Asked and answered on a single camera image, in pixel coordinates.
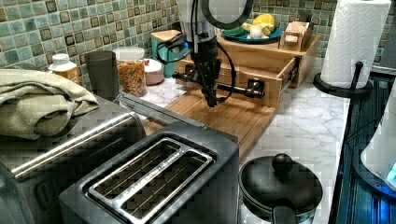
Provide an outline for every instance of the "black toaster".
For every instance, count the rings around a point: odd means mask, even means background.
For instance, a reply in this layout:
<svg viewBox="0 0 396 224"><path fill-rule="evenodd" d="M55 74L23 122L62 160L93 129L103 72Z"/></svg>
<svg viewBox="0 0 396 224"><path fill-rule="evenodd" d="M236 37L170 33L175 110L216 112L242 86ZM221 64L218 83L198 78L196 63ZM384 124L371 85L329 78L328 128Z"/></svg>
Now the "black toaster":
<svg viewBox="0 0 396 224"><path fill-rule="evenodd" d="M135 113L97 100L56 136L0 135L0 223L62 223L59 194L146 136Z"/></svg>
<svg viewBox="0 0 396 224"><path fill-rule="evenodd" d="M66 224L237 222L238 145L174 122L60 195Z"/></svg>

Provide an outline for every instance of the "toaster slot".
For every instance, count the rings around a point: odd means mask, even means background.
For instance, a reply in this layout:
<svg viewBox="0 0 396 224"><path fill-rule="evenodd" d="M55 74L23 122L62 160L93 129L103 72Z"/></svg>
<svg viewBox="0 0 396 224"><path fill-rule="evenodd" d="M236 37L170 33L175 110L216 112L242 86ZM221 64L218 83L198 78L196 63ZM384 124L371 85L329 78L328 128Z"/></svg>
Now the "toaster slot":
<svg viewBox="0 0 396 224"><path fill-rule="evenodd" d="M163 140L105 177L93 189L107 199L114 199L179 148L180 145Z"/></svg>
<svg viewBox="0 0 396 224"><path fill-rule="evenodd" d="M131 216L142 219L161 202L187 187L188 182L197 175L195 172L204 164L205 158L196 153L190 151L184 154L123 203L121 208Z"/></svg>
<svg viewBox="0 0 396 224"><path fill-rule="evenodd" d="M164 138L110 169L88 196L132 223L146 223L214 162L208 154Z"/></svg>

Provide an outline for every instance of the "cloth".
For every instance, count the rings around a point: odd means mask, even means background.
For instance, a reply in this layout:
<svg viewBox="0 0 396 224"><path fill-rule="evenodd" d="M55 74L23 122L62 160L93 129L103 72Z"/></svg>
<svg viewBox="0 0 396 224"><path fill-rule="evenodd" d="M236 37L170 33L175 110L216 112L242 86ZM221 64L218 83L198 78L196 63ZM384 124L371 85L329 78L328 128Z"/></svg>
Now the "cloth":
<svg viewBox="0 0 396 224"><path fill-rule="evenodd" d="M0 134L27 139L59 133L73 116L98 107L96 98L67 78L0 69Z"/></svg>

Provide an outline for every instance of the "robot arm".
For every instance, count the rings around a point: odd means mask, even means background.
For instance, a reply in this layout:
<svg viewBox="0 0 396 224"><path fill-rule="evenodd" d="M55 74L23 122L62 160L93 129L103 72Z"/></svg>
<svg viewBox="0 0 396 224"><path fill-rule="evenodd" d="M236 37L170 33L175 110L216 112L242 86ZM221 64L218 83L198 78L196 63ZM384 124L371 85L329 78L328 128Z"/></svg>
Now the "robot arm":
<svg viewBox="0 0 396 224"><path fill-rule="evenodd" d="M216 97L221 61L215 27L233 29L246 21L253 0L177 0L183 35L191 48L195 70L192 81L199 83L209 106L221 102Z"/></svg>

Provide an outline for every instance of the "white bottle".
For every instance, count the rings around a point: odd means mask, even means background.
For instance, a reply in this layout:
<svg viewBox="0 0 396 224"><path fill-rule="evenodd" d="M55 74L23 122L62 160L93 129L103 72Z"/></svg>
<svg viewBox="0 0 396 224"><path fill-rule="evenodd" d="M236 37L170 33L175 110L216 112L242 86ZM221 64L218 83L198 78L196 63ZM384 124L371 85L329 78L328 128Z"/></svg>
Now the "white bottle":
<svg viewBox="0 0 396 224"><path fill-rule="evenodd" d="M49 70L54 74L65 77L78 85L80 85L78 68L75 63L70 62L68 54L55 54L52 56L53 64L49 66Z"/></svg>

